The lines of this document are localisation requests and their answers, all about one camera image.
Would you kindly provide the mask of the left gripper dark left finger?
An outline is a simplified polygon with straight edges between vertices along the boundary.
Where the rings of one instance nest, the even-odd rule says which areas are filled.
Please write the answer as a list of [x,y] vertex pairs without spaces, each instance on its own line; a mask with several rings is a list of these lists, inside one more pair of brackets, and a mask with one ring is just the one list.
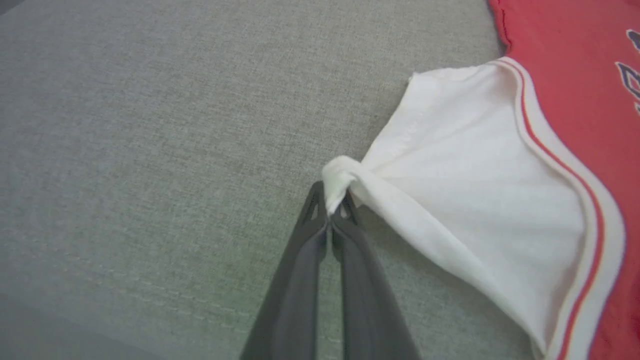
[[314,182],[247,336],[242,360],[314,360],[320,262],[327,252],[323,183]]

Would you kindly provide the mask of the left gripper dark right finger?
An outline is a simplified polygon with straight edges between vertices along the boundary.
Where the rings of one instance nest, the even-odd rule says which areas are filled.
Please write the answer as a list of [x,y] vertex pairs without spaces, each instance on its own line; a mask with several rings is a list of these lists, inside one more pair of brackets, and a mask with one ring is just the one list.
[[330,216],[334,257],[341,268],[343,358],[418,360],[420,354],[352,194]]

